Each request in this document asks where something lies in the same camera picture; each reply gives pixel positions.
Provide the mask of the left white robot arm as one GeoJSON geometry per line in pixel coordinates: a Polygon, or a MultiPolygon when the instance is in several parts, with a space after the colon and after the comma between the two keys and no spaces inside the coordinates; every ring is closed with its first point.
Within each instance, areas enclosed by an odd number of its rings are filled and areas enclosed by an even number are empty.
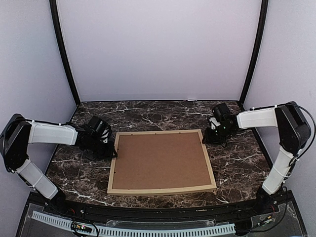
{"type": "Polygon", "coordinates": [[[93,159],[117,157],[112,128],[101,118],[93,116],[86,124],[54,123],[14,114],[0,135],[0,154],[8,173],[16,173],[31,188],[51,201],[50,207],[59,215],[66,215],[70,205],[65,195],[38,166],[28,151],[32,145],[64,145],[90,152],[93,159]]]}

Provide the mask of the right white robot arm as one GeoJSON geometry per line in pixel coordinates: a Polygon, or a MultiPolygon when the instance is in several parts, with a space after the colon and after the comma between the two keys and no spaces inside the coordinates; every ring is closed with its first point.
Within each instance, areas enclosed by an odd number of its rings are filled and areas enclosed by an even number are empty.
{"type": "Polygon", "coordinates": [[[216,105],[205,130],[204,144],[225,147],[228,139],[238,131],[257,127],[276,127],[279,135],[277,158],[262,186],[257,191],[252,210],[263,214],[271,206],[270,196],[275,194],[290,177],[296,162],[309,149],[316,136],[304,114],[308,111],[291,101],[279,105],[251,108],[234,114],[227,104],[216,105]]]}

